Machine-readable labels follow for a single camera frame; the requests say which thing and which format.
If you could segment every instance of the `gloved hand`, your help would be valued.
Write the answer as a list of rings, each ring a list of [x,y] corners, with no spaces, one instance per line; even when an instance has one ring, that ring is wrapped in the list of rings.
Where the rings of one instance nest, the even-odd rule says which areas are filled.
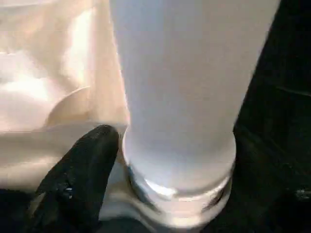
[[[25,232],[95,232],[118,144],[118,132],[108,125],[81,137],[41,182],[35,195],[43,199]]]

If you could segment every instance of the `white cylinder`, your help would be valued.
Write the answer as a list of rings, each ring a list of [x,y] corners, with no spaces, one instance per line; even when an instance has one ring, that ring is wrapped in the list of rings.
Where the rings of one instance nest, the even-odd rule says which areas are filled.
[[[278,0],[110,1],[131,124],[124,156],[177,190],[214,185]]]

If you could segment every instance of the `white tube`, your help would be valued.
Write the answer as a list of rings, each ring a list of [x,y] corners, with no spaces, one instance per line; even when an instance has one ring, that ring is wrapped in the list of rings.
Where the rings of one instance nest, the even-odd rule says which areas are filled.
[[[278,0],[112,0],[131,125],[125,159],[177,190],[223,180]]]

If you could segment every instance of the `metal base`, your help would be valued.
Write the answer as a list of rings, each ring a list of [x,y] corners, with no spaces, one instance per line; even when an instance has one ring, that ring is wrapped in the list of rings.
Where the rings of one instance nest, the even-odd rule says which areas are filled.
[[[222,195],[217,198],[217,201],[210,203],[200,212],[182,215],[164,212],[155,207],[148,197],[144,200],[139,198],[141,195],[138,196],[134,191],[127,167],[116,162],[109,177],[99,219],[108,220],[128,216],[140,221],[154,232],[160,230],[161,232],[193,232],[209,223],[221,212],[229,199],[230,191],[231,179],[220,190]]]

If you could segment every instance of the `white pipe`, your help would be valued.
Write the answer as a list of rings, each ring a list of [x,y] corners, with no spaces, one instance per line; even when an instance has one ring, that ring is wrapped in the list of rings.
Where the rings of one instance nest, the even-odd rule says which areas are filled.
[[[177,190],[223,180],[278,0],[112,0],[131,124],[125,159]]]

